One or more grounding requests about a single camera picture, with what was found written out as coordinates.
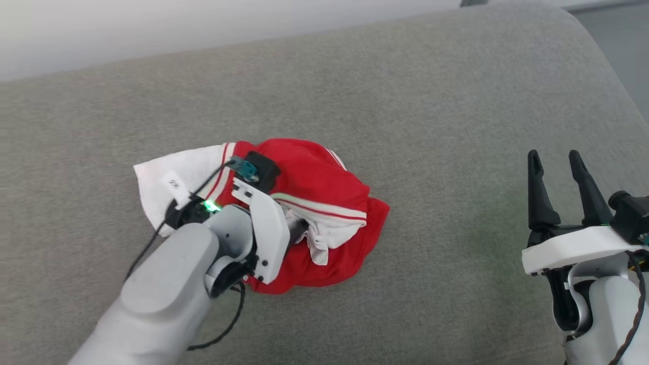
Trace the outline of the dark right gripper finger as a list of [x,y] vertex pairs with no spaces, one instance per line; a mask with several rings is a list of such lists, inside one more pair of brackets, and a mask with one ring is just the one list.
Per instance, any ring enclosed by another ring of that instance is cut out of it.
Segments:
[[543,181],[544,169],[537,150],[527,155],[528,227],[540,231],[561,224],[559,214],[553,209]]
[[582,226],[607,226],[612,220],[607,202],[577,150],[569,152],[572,177],[578,185],[584,218]]

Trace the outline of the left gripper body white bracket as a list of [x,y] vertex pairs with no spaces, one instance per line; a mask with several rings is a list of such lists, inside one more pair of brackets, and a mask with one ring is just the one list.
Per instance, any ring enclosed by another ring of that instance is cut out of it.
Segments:
[[269,285],[277,277],[290,243],[290,230],[282,207],[273,197],[246,181],[233,179],[232,196],[249,207],[257,242],[258,263],[255,277]]

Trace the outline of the grey fabric sofa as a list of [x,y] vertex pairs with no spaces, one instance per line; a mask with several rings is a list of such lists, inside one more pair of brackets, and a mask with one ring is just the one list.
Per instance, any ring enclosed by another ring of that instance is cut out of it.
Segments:
[[0,83],[0,365],[66,365],[153,227],[133,166],[228,141],[332,149],[391,206],[351,279],[248,291],[183,365],[563,365],[524,273],[527,155],[564,224],[568,153],[649,195],[649,123],[590,34],[539,3],[450,10]]

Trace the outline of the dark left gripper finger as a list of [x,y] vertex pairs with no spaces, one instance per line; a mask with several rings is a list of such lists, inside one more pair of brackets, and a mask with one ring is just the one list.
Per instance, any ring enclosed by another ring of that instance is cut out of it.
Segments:
[[290,244],[300,243],[308,233],[308,222],[301,218],[289,220],[289,233]]

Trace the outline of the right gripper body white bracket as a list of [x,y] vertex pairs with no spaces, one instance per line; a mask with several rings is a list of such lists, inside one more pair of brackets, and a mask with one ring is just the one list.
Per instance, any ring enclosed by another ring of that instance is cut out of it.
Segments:
[[559,328],[586,333],[593,325],[590,289],[605,277],[628,279],[627,251],[643,252],[642,234],[628,242],[611,226],[586,227],[522,250],[522,267],[549,281]]

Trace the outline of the red and white jersey garment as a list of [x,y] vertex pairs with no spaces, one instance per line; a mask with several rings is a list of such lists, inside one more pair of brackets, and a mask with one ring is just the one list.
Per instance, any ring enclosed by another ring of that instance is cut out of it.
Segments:
[[172,172],[187,190],[199,187],[209,174],[233,156],[257,152],[280,169],[270,194],[290,217],[301,218],[308,230],[289,248],[278,276],[270,284],[246,276],[244,282],[261,294],[280,295],[295,286],[325,287],[359,272],[375,248],[390,211],[371,197],[369,186],[331,150],[312,141],[267,139],[172,153],[134,165],[144,213],[156,227],[172,200],[162,179]]

